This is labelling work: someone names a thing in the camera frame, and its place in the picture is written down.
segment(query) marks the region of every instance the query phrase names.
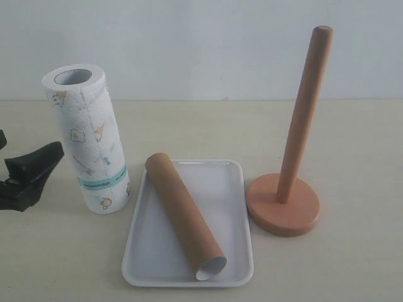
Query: printed pattern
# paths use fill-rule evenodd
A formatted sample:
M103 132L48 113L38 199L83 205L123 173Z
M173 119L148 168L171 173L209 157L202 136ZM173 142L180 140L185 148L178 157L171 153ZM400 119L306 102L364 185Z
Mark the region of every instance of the printed pattern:
M130 179L105 78L91 89L47 94L87 206L99 214L119 210L131 197Z

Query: white tray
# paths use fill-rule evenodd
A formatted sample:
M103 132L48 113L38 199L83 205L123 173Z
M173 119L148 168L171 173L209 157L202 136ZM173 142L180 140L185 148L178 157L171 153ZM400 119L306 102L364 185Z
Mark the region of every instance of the white tray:
M142 287L211 288L247 283L253 258L242 168L231 160L173 163L227 257L227 265L210 280L196 280L145 171L123 256L124 278Z

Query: table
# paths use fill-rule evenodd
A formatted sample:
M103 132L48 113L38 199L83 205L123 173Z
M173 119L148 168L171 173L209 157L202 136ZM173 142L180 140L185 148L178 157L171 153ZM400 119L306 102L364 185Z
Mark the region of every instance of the table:
M319 224L279 238L251 222L255 268L245 286L144 289L122 277L146 158L232 159L248 185L280 171L293 105L115 102L133 199L111 215L90 212L64 158L37 205L0 211L0 300L402 301L403 100L319 101L299 173L321 199ZM1 102L0 122L8 138L2 158L60 140L45 101Z

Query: cartoon print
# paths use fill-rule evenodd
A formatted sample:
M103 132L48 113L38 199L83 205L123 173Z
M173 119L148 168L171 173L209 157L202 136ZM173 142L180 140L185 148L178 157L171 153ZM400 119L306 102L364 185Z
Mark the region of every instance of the cartoon print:
M99 126L94 132L97 142L100 142L102 139L103 127L104 127L104 125Z
M100 204L102 205L102 208L106 210L109 206L112 205L112 200L110 198L102 198Z
M102 158L102 161L103 161L103 163L104 163L105 165L110 165L110 164L111 164L108 157L103 157L103 158Z
M65 98L67 96L67 91L59 91L58 93L52 96L53 102L55 105L63 107Z
M86 134L80 130L71 129L70 140L72 142L84 143L86 141Z
M129 182L127 183L126 193L127 193L127 196L130 196L130 194L132 193L132 190L130 188L130 183Z
M91 176L91 175L93 175L93 174L95 173L94 170L92 170L91 168L86 167L85 165L83 165L78 159L75 158L75 156L73 156L73 159L74 159L81 167L83 167L83 168L85 169L85 171L86 171L86 173L87 173L88 175Z

